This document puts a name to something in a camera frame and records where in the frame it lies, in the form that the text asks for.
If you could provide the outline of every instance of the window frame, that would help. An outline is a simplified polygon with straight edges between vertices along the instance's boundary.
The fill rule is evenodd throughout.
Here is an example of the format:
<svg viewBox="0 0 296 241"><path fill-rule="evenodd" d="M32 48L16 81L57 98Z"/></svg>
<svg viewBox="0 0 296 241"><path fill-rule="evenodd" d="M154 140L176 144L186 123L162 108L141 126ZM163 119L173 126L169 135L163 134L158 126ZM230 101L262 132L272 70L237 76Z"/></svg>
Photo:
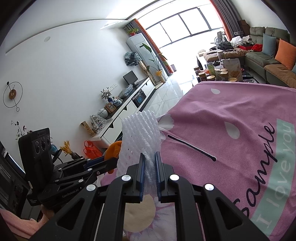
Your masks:
<svg viewBox="0 0 296 241"><path fill-rule="evenodd" d="M193 10L193 9L197 9L197 10L199 11L199 13L200 13L201 16L203 17L204 21L206 22L206 24L207 24L207 26L208 26L208 28L209 28L208 30L205 30L205 31L202 31L202 32L199 32L199 33L195 33L195 34L192 34L192 33L190 32L189 28L187 27L185 21L182 19L182 17L180 16L180 14L181 14L181 13L184 13L184 12L187 12L187 11L190 11L190 10ZM184 24L185 27L187 28L187 30L188 30L188 32L189 32L190 35L189 35L189 36L186 36L186 37L183 37L183 38L181 38L181 39L178 39L178 40L172 41L171 38L170 38L170 36L167 34L166 30L165 30L164 27L162 26L161 22L164 21L164 20L167 20L167 19L169 19L169 18L171 18L171 17L174 17L174 16L176 16L176 15L178 15L178 16L180 17L180 19L182 20L183 24ZM170 45L170 44L176 43L176 42L178 42L178 41L180 41L180 40L183 40L183 39L186 39L186 38L189 38L189 37L195 36L195 35L199 35L199 34L203 34L203 33L207 33L207 32L213 31L213 30L218 30L218 29L220 29L220 28L223 28L223 26L221 26L220 28L211 28L209 22L207 21L206 17L204 16L204 14L202 13L202 11L201 11L201 9L200 9L199 7L193 7L193 8L190 8L190 9L187 9L187 10L184 10L184 11L181 11L181 12L178 12L178 13L176 13L176 14L173 14L173 15L171 15L171 16L169 16L169 17L167 17L167 18L164 18L163 20L160 20L160 21L158 21L157 23L155 23L155 24L149 26L148 28L146 28L146 30L148 30L149 28L151 28L151 27L153 27L153 26L155 26L155 25L157 25L157 24L160 24L160 26L163 28L164 32L166 33L166 35L169 37L169 39L170 39L170 41L171 41L170 43L168 43L168 44L166 44L166 45L164 45L164 46L161 46L161 47L159 47L159 48L162 48L162 47L168 46L168 45Z"/></svg>

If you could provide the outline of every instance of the green sofa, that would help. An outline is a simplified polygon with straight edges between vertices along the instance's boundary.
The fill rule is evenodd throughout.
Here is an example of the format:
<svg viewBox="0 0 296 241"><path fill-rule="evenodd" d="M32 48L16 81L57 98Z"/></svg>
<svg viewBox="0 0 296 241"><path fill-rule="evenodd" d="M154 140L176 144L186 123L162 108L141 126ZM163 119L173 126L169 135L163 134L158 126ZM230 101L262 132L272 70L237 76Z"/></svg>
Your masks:
<svg viewBox="0 0 296 241"><path fill-rule="evenodd" d="M290 43L290 34L287 30L269 27L251 27L250 33L252 41L255 44L263 44L264 33L277 38L277 48L279 39ZM268 83L296 88L296 74L270 56L262 52L249 52L245 56L245 62L247 67L257 72Z"/></svg>

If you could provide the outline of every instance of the sofa backrest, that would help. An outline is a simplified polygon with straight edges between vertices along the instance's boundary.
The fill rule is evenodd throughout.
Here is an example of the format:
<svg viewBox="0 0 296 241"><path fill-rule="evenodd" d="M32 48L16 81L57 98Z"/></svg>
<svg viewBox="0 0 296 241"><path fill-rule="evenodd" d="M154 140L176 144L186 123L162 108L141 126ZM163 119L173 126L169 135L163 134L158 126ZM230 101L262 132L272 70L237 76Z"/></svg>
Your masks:
<svg viewBox="0 0 296 241"><path fill-rule="evenodd" d="M277 39L282 39L288 43L290 43L290 34L287 30L280 29L280 28L270 28L267 27L265 29L265 34L269 36L276 37Z"/></svg>
<svg viewBox="0 0 296 241"><path fill-rule="evenodd" d="M265 34L265 27L250 28L250 36L254 44L263 44L263 34Z"/></svg>

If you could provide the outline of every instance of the blue pillow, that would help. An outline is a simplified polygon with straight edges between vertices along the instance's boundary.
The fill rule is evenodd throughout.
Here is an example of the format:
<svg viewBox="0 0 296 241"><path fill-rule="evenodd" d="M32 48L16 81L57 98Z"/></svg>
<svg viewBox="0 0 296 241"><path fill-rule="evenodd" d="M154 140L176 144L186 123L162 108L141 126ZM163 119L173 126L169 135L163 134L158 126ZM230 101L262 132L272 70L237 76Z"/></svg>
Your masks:
<svg viewBox="0 0 296 241"><path fill-rule="evenodd" d="M296 74L296 64L295 64L294 68L292 69L292 71Z"/></svg>
<svg viewBox="0 0 296 241"><path fill-rule="evenodd" d="M263 34L262 53L274 58L275 51L276 51L276 37Z"/></svg>

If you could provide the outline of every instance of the silver screw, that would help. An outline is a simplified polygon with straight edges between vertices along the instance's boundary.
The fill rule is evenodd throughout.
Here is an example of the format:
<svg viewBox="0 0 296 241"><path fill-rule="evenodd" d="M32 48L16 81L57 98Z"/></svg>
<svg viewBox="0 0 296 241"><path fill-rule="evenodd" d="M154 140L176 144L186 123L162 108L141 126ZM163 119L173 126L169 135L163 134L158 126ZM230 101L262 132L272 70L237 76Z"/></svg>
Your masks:
<svg viewBox="0 0 296 241"><path fill-rule="evenodd" d="M96 186L94 184L89 184L87 187L86 187L86 190L87 191L93 191L96 189Z"/></svg>
<svg viewBox="0 0 296 241"><path fill-rule="evenodd" d="M177 180L179 180L179 176L177 174L172 174L172 175L170 175L170 179L173 181L177 181Z"/></svg>
<svg viewBox="0 0 296 241"><path fill-rule="evenodd" d="M131 179L130 175L123 175L121 178L123 181L129 181Z"/></svg>
<svg viewBox="0 0 296 241"><path fill-rule="evenodd" d="M205 189L207 189L208 191L212 191L212 190L214 190L214 186L212 184L208 183L205 185Z"/></svg>

